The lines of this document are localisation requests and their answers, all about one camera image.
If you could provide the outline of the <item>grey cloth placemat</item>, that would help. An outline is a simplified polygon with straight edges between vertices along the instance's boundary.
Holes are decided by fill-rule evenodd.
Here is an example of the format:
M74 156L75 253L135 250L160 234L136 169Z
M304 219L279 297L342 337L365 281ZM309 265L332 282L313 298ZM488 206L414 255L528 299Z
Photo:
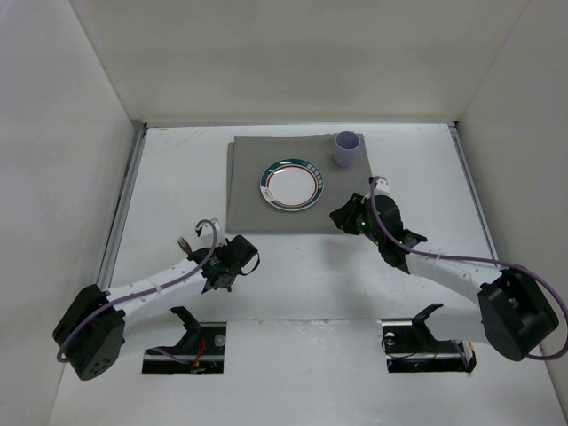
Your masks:
M354 162L335 163L335 135L299 137L236 136L227 147L226 231L250 234L338 234L329 214L354 193L368 192L372 176L363 135ZM299 212L276 209L261 194L261 176L273 163L298 159L322 173L323 193Z

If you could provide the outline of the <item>purple cup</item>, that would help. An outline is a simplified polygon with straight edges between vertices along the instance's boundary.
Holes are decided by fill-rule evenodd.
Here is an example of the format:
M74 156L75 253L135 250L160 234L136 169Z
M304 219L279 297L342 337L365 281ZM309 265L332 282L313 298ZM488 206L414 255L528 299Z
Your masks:
M335 135L334 160L341 168L349 168L354 164L359 147L360 137L351 131L342 131Z

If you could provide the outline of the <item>white plate green red rim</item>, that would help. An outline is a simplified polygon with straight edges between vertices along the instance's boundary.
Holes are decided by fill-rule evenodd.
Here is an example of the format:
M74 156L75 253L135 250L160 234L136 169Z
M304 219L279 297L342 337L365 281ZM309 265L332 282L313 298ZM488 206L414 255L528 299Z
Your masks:
M287 158L274 162L264 170L259 190L271 207L285 212L298 212L311 208L320 200L324 178L311 162Z

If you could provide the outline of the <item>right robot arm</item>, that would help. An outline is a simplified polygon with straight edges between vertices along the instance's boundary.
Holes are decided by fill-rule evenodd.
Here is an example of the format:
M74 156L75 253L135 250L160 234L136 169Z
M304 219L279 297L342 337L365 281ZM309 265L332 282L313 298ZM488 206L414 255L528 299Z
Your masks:
M355 193L329 217L340 231L365 236L389 266L432 281L473 304L473 312L430 304L408 319L413 342L425 348L451 340L485 343L504 358L521 361L533 358L533 350L559 326L544 295L549 287L533 272L432 247L425 236L405 228L397 204L385 194Z

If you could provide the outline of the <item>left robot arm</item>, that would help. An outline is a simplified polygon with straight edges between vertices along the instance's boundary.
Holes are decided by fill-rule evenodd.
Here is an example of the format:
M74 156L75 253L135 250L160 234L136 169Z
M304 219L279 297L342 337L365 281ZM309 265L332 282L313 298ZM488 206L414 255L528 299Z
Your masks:
M209 248L178 246L186 257L169 269L109 290L83 288L52 332L56 359L68 363L82 381L105 373L121 356L154 351L194 367L207 348L200 322L187 301L211 290L231 290L240 276L260 264L258 249L244 236L213 238Z

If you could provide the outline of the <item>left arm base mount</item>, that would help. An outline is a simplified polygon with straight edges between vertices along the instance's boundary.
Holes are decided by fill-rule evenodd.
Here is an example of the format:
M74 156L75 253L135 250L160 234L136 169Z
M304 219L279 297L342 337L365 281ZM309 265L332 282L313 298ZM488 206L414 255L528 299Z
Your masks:
M225 369L226 322L199 322L185 307L167 317L183 334L174 343L145 351L143 375L221 375Z

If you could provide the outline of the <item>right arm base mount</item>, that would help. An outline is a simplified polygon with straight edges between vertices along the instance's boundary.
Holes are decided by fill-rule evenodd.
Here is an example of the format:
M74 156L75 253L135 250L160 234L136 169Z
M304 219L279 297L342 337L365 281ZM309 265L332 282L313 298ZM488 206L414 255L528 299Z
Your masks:
M431 304L412 318L381 321L381 349L391 374L465 373L477 366L470 343L452 339L438 340L427 325L443 304Z

